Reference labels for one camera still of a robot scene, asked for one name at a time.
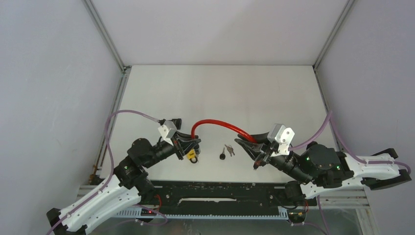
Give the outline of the yellow padlock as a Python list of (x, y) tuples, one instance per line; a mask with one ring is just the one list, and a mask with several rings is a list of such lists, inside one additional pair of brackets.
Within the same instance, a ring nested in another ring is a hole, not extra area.
[(192, 164), (196, 164), (198, 163), (198, 155), (196, 153), (196, 151), (194, 149), (190, 150), (186, 157), (188, 158), (188, 160), (192, 163)]

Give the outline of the red cable lock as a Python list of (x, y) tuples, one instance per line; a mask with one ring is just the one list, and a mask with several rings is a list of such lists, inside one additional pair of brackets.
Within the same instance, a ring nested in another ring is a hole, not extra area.
[(257, 141), (253, 138), (253, 136), (251, 136), (249, 133), (247, 133), (246, 131), (242, 130), (241, 128), (232, 125), (230, 123), (221, 121), (221, 120), (216, 120), (216, 119), (203, 119), (200, 120), (198, 122), (196, 122), (192, 128), (191, 128), (191, 138), (195, 139), (196, 138), (196, 129), (201, 126), (201, 125), (205, 125), (205, 124), (212, 124), (212, 125), (217, 125), (217, 126), (221, 126), (224, 127), (226, 129), (232, 130), (234, 132), (236, 132), (237, 134), (241, 135), (244, 139), (246, 139), (249, 142), (252, 143), (257, 143)]

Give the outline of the key bunch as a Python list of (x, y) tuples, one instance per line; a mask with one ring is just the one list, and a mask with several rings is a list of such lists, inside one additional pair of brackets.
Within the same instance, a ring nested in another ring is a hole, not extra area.
[(231, 145), (226, 145), (226, 144), (225, 144), (225, 148), (226, 148), (226, 150), (228, 151), (228, 153), (229, 153), (229, 155), (230, 155), (231, 157), (235, 155), (235, 153), (234, 153), (234, 149), (232, 148), (232, 146), (231, 146)]

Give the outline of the black key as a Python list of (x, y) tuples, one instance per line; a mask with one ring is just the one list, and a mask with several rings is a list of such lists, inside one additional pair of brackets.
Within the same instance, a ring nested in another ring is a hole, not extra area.
[(221, 154), (219, 155), (219, 159), (224, 160), (226, 158), (225, 148), (223, 148)]

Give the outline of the black padlock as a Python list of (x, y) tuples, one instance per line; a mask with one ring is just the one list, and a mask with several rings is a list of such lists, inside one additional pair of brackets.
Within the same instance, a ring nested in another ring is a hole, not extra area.
[(182, 119), (181, 118), (173, 118), (173, 119), (171, 119), (171, 121), (176, 126), (177, 130), (181, 129), (181, 126), (182, 126)]

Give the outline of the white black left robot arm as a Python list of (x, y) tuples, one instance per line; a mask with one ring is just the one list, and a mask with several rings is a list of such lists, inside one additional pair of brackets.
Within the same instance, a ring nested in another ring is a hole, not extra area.
[(135, 140), (127, 156), (103, 182), (72, 205), (47, 212), (51, 225), (47, 234), (88, 235), (118, 212), (140, 202), (151, 203), (155, 188), (146, 169), (172, 155), (181, 160), (196, 150), (200, 142), (197, 136), (193, 138), (180, 132), (174, 133), (169, 141), (160, 140), (155, 145), (145, 138)]

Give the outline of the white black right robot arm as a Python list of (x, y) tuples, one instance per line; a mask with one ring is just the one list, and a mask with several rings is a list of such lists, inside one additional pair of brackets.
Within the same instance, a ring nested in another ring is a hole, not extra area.
[(308, 199), (340, 189), (380, 190), (411, 181), (409, 171), (398, 166), (391, 148), (357, 161), (350, 154), (313, 141), (299, 155), (290, 150), (293, 137), (294, 132), (287, 128), (253, 135), (254, 142), (242, 135), (235, 139), (254, 161), (254, 169), (271, 165), (292, 178), (283, 192), (274, 196), (283, 207), (305, 205)]

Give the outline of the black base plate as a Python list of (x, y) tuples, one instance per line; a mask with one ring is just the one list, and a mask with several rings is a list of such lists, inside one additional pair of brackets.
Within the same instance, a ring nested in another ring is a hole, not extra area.
[(283, 183), (153, 181), (139, 204), (168, 218), (284, 218), (284, 210), (305, 212), (317, 205)]

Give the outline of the aluminium frame rail right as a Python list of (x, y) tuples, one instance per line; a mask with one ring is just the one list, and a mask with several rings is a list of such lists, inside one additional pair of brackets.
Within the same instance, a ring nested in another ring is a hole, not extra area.
[(317, 68), (317, 77), (334, 125), (356, 155), (370, 155), (379, 145), (373, 136), (372, 98), (376, 90), (376, 28), (382, 2), (356, 0), (348, 9)]

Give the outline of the aluminium frame rail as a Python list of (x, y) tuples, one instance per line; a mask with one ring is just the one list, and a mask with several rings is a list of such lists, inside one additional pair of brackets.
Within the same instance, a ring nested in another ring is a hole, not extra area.
[(67, 46), (67, 113), (68, 126), (62, 139), (63, 168), (68, 170), (65, 190), (68, 199), (64, 207), (73, 203), (78, 189), (92, 171), (98, 154), (104, 123), (110, 113), (121, 77), (110, 50), (93, 23), (85, 4), (69, 0)]
[(376, 90), (376, 28), (382, 2), (356, 0), (348, 9), (317, 68), (317, 77), (334, 125), (356, 155), (370, 155), (379, 145), (373, 136), (372, 98)]

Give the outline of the aluminium frame rail left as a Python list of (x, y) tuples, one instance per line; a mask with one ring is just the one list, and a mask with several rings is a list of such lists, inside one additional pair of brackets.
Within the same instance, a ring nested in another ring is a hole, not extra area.
[(67, 46), (67, 113), (68, 126), (62, 139), (63, 168), (68, 170), (65, 190), (68, 199), (64, 207), (73, 203), (78, 189), (92, 171), (98, 154), (104, 123), (110, 113), (121, 77), (110, 50), (93, 23), (85, 4), (69, 0)]

